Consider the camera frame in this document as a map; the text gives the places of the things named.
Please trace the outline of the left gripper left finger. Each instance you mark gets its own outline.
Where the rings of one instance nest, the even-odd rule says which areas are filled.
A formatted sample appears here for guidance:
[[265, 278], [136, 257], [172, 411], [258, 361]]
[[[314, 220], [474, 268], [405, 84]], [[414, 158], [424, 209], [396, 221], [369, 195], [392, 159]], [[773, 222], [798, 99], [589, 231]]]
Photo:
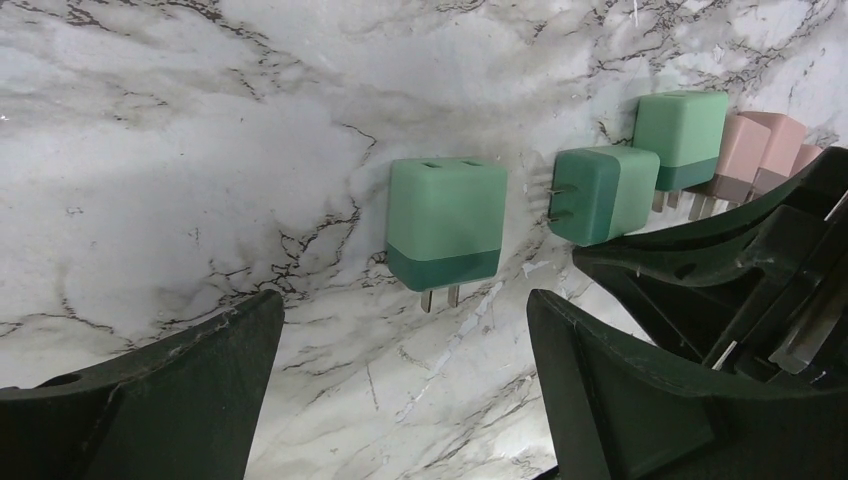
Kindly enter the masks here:
[[264, 291], [34, 388], [1, 392], [5, 479], [240, 479], [285, 323]]

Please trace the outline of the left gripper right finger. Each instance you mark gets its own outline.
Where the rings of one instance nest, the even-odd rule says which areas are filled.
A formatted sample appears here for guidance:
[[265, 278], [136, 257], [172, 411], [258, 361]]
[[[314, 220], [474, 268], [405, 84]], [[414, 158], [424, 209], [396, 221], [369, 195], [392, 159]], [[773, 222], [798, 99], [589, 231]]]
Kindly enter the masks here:
[[716, 371], [533, 290], [526, 314], [563, 479], [843, 479], [847, 392]]

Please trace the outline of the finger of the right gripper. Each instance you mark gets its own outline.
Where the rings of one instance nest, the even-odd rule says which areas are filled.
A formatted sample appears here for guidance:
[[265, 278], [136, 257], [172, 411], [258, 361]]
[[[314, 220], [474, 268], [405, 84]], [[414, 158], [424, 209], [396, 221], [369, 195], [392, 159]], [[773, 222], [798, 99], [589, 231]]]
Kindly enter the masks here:
[[660, 348], [764, 383], [847, 381], [847, 151], [728, 212], [578, 247]]

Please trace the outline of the pink plug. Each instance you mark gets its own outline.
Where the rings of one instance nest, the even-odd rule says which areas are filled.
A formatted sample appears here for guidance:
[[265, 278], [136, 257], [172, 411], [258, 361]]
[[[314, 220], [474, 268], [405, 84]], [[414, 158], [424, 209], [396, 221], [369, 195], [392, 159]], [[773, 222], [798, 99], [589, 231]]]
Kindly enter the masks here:
[[790, 176], [797, 175], [807, 165], [814, 161], [823, 151], [823, 149], [813, 144], [802, 144], [793, 162]]
[[770, 130], [770, 136], [746, 199], [750, 202], [780, 186], [791, 177], [807, 127], [783, 113], [743, 111], [740, 115]]
[[728, 210], [746, 201], [770, 136], [768, 127], [750, 118], [726, 117], [712, 179], [687, 188], [694, 194], [688, 215], [690, 221], [712, 216], [719, 200], [727, 202]]

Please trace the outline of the green plug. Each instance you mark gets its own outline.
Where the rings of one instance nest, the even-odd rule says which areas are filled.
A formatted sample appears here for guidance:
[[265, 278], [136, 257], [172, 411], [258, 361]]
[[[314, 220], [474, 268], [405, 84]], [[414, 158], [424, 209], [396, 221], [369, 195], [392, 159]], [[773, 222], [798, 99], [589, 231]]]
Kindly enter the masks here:
[[660, 159], [653, 211], [663, 211], [667, 195], [713, 178], [728, 103], [722, 91], [678, 90], [638, 99], [632, 146]]
[[386, 221], [390, 273], [421, 295], [431, 311], [433, 292], [489, 279], [503, 245], [508, 171], [475, 157], [409, 158], [391, 163]]
[[550, 187], [550, 230], [591, 246], [644, 228], [659, 167], [656, 153], [628, 146], [559, 151]]

